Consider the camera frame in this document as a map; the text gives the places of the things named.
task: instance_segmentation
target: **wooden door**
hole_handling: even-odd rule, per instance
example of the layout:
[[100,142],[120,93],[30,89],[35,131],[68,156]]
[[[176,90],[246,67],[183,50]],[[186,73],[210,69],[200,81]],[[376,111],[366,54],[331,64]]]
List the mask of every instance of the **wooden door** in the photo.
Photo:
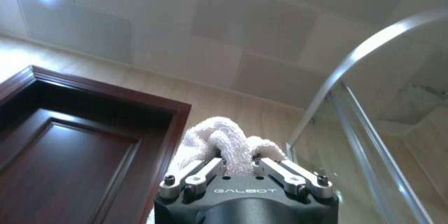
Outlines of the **wooden door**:
[[30,67],[0,85],[0,223],[144,223],[190,105]]

